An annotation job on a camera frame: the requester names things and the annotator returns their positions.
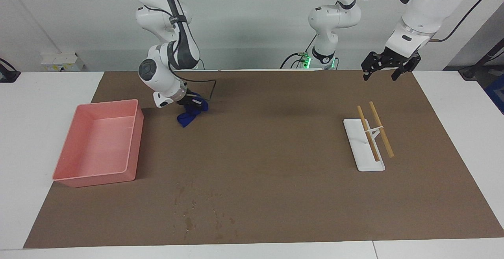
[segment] brown mat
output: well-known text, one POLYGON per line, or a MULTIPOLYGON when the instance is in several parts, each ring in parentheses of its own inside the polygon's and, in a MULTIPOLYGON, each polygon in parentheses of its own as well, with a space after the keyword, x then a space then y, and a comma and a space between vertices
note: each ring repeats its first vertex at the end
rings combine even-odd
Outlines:
POLYGON ((137 180, 54 183, 25 248, 503 237, 414 77, 389 75, 185 73, 219 83, 183 129, 136 73, 106 73, 94 102, 144 107, 137 180), (343 127, 370 100, 396 153, 378 173, 357 171, 343 127))

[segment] pink plastic container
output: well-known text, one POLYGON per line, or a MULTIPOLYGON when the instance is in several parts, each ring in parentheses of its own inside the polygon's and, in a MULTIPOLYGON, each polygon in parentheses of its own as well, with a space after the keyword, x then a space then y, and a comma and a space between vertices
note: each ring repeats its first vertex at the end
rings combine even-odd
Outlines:
POLYGON ((52 179, 69 187, 134 180, 143 123, 138 100, 78 106, 52 179))

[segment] dark blue fabric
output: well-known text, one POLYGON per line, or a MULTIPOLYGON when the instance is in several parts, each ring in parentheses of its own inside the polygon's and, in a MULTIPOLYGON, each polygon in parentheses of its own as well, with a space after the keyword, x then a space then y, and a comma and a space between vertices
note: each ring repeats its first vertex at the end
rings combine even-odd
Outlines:
POLYGON ((194 105, 184 105, 185 112, 180 114, 177 117, 178 123, 185 128, 188 126, 193 120, 198 116, 202 111, 208 111, 208 103, 205 101, 200 94, 193 92, 193 94, 197 95, 197 97, 194 97, 193 99, 200 101, 202 103, 201 108, 198 108, 194 105))

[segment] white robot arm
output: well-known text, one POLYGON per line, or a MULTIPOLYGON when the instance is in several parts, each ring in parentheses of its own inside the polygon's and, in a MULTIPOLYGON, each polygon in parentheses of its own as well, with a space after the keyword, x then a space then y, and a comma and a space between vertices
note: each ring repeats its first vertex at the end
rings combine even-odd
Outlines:
POLYGON ((200 60, 200 51, 189 29, 191 16, 178 0, 139 1, 144 6, 137 10, 137 22, 161 42, 151 47, 140 64, 140 79, 155 90, 154 101, 159 108, 173 102, 200 106, 201 101, 172 72, 172 67, 193 69, 200 60))
POLYGON ((349 28, 359 23, 361 17, 357 0, 336 0, 332 6, 313 9, 308 17, 310 26, 317 32, 315 45, 310 50, 311 65, 328 68, 334 59, 338 35, 335 29, 349 28))
POLYGON ((364 79, 383 68, 397 67, 392 79, 413 71, 421 61, 418 50, 432 40, 443 21, 450 16, 463 0, 400 0, 406 4, 401 21, 387 40, 381 54, 371 52, 362 62, 364 79))

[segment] wooden chopstick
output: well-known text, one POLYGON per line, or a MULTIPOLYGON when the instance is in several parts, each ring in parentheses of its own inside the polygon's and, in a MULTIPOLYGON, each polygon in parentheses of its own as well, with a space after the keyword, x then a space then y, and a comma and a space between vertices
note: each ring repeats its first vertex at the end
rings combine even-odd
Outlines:
POLYGON ((394 151, 392 151, 392 146, 390 146, 389 139, 387 138, 387 134, 385 133, 385 129, 383 128, 382 121, 380 120, 380 116, 378 116, 378 112, 376 111, 376 107, 374 107, 373 102, 369 102, 369 105, 371 106, 371 110, 373 111, 374 120, 376 121, 378 126, 381 126, 380 133, 382 135, 382 140, 383 140, 383 143, 385 144, 385 148, 387 148, 387 153, 389 153, 389 157, 394 157, 394 151))
POLYGON ((369 132, 369 126, 367 126, 366 119, 364 118, 364 113, 362 112, 362 108, 360 106, 357 106, 357 111, 359 112, 360 122, 362 122, 362 127, 364 127, 364 131, 366 133, 367 142, 369 143, 371 151, 373 152, 374 160, 376 162, 379 162, 380 158, 378 157, 378 152, 376 151, 376 147, 374 146, 373 137, 371 136, 371 132, 369 132))

